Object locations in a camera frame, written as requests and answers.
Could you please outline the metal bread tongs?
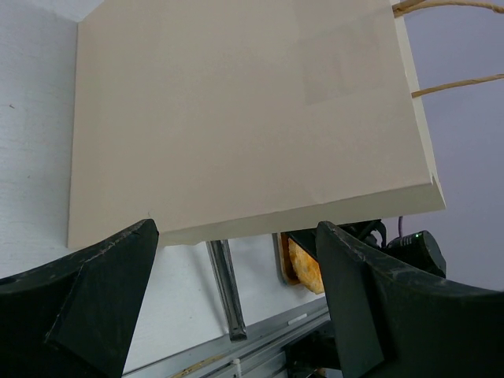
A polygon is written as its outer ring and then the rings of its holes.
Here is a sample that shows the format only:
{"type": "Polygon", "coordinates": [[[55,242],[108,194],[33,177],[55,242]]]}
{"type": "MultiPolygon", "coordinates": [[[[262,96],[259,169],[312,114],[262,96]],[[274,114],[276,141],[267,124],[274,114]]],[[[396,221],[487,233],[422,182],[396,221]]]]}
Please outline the metal bread tongs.
{"type": "Polygon", "coordinates": [[[206,248],[227,321],[229,339],[232,343],[244,341],[247,339],[246,325],[239,300],[229,243],[226,239],[213,240],[206,243],[206,248]]]}

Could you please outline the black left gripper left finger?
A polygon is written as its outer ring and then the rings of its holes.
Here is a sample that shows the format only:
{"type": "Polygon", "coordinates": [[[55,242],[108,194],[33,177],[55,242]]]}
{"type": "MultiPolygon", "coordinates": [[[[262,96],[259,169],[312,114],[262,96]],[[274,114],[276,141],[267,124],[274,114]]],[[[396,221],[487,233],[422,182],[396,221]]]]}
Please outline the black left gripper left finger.
{"type": "Polygon", "coordinates": [[[158,246],[151,219],[1,280],[3,377],[120,377],[158,246]]]}

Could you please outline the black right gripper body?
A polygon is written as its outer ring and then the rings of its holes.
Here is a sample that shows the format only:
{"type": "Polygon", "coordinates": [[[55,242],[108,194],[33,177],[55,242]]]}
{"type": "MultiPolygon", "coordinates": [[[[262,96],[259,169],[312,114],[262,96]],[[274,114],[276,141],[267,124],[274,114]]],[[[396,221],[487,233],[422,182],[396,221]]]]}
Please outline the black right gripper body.
{"type": "MultiPolygon", "coordinates": [[[[381,219],[367,220],[339,226],[361,243],[421,271],[444,278],[447,264],[438,243],[428,231],[410,235],[402,233],[402,219],[398,220],[398,237],[387,241],[387,228],[381,219]]],[[[322,266],[322,278],[339,280],[346,276],[345,266],[336,265],[336,253],[326,253],[325,260],[317,253],[317,229],[308,228],[289,232],[289,239],[297,243],[310,257],[322,266]]]]}

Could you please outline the beige paper bag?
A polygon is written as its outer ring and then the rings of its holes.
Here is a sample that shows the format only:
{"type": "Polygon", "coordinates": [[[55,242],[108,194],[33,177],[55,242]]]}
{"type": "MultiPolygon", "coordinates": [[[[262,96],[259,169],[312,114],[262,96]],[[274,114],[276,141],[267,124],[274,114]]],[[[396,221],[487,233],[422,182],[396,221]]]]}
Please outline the beige paper bag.
{"type": "Polygon", "coordinates": [[[77,27],[67,244],[442,210],[407,14],[435,1],[105,1],[77,27]]]}

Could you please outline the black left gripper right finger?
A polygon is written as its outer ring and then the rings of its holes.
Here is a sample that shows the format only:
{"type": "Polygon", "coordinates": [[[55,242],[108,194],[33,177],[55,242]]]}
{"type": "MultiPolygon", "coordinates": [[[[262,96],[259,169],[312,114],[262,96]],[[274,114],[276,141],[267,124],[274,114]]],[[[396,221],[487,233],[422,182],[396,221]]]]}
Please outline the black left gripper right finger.
{"type": "Polygon", "coordinates": [[[502,292],[423,272],[329,222],[316,248],[345,377],[502,376],[502,292]]]}

